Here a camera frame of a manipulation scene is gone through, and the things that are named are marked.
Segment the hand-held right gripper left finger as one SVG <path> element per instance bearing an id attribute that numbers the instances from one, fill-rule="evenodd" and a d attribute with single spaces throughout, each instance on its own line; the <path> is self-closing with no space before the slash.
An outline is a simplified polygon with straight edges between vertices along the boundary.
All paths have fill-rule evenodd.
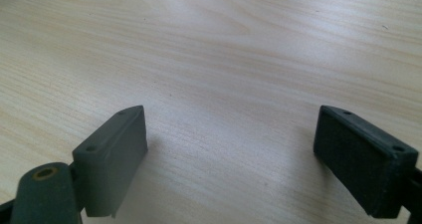
<path id="1" fill-rule="evenodd" d="M 142 106 L 117 112 L 73 150 L 76 193 L 88 216 L 117 212 L 146 153 Z"/>

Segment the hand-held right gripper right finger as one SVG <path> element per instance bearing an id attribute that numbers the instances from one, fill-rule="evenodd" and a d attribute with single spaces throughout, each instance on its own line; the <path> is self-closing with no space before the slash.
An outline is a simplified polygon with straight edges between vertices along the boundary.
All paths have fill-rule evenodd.
<path id="1" fill-rule="evenodd" d="M 373 218 L 419 217 L 419 152 L 353 112 L 322 106 L 315 155 Z"/>

